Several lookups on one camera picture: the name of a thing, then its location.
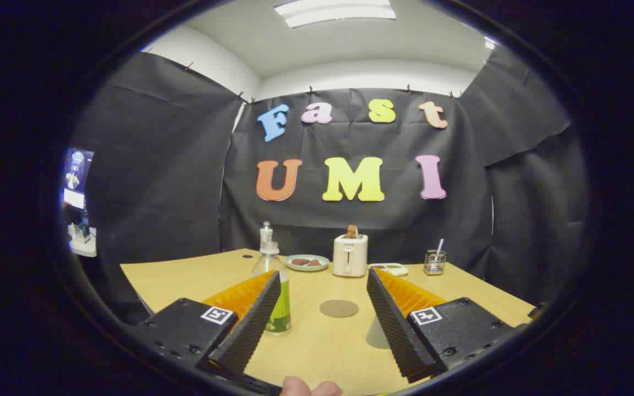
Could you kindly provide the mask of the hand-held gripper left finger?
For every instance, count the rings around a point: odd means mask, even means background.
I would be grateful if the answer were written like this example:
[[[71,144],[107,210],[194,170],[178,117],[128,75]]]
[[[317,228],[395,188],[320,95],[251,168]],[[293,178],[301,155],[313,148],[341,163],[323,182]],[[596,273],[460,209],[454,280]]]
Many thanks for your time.
[[[179,298],[129,330],[171,362],[239,377],[261,340],[280,291],[280,274],[270,270],[200,303]]]

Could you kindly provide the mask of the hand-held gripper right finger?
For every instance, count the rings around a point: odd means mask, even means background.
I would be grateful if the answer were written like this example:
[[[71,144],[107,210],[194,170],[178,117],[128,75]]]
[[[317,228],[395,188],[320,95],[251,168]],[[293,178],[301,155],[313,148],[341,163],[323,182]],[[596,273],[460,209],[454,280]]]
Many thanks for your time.
[[[467,364],[516,335],[516,327],[473,299],[445,302],[382,269],[367,292],[402,377],[414,383]]]

